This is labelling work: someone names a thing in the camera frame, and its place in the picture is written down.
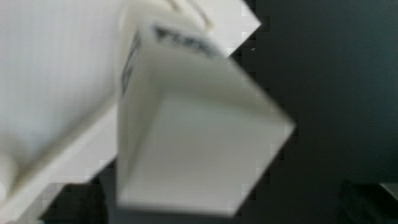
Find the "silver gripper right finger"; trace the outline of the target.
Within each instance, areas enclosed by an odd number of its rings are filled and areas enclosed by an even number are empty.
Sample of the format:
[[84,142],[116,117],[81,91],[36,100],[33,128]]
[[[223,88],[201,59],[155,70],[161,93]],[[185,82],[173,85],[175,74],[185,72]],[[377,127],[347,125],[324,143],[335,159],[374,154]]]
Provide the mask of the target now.
[[398,200],[379,184],[342,183],[336,224],[398,224]]

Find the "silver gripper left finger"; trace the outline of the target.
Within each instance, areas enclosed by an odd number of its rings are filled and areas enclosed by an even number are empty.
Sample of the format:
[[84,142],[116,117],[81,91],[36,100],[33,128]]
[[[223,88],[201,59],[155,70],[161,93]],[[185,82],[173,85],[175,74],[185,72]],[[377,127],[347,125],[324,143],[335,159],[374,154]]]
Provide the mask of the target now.
[[40,218],[45,224],[109,224],[102,185],[70,184]]

